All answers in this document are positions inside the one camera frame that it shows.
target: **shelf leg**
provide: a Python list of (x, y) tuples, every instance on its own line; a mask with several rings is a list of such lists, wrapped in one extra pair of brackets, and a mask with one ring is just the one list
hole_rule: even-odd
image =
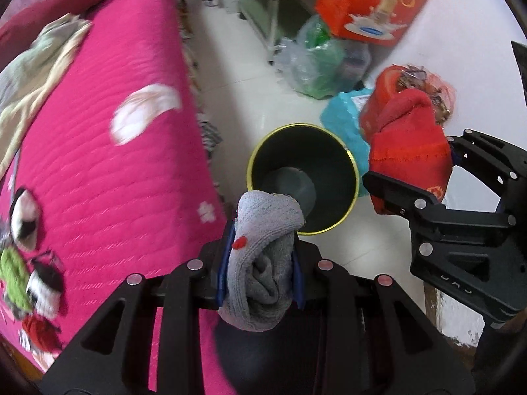
[(268, 0), (269, 18), (271, 23), (269, 36), (267, 37), (267, 60), (269, 62), (272, 62), (275, 56), (276, 33), (278, 30), (278, 3), (279, 0)]

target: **red pillow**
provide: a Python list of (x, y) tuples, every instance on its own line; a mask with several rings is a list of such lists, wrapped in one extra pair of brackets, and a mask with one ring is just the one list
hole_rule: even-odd
[(0, 71), (30, 48), (42, 28), (67, 13), (82, 14), (103, 0), (44, 0), (14, 15), (0, 28)]

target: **white flower pattern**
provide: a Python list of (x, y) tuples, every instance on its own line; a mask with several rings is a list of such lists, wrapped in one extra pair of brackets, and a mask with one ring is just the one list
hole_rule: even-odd
[(212, 223), (216, 221), (214, 206), (206, 201), (199, 204), (198, 214), (202, 223)]

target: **light green cloth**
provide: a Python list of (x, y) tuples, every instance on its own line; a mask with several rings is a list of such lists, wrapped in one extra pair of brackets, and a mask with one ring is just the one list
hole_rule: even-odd
[(49, 23), (0, 72), (0, 177), (33, 118), (72, 63), (91, 22), (71, 13)]
[(0, 279), (6, 283), (5, 290), (10, 300), (19, 309), (27, 312), (33, 310), (26, 294), (29, 278), (26, 263), (18, 251), (13, 247), (4, 249), (0, 256)]

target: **quilted pink fabric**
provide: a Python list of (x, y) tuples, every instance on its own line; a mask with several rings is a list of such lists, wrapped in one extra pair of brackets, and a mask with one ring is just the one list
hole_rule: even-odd
[[(64, 264), (64, 305), (54, 322), (63, 342), (128, 274), (169, 273), (218, 239), (225, 225), (185, 77), (174, 0), (107, 0), (91, 17), (75, 61), (24, 139), (15, 186), (29, 188), (41, 206), (39, 251), (51, 248)], [(115, 109), (153, 83), (179, 91), (182, 109), (161, 114), (138, 138), (114, 145), (109, 127)], [(4, 217), (7, 185), (0, 196)], [(206, 393), (234, 393), (215, 353), (217, 313), (202, 312), (201, 318)], [(14, 346), (19, 328), (0, 319), (0, 331)], [(159, 327), (155, 335), (158, 340)]]

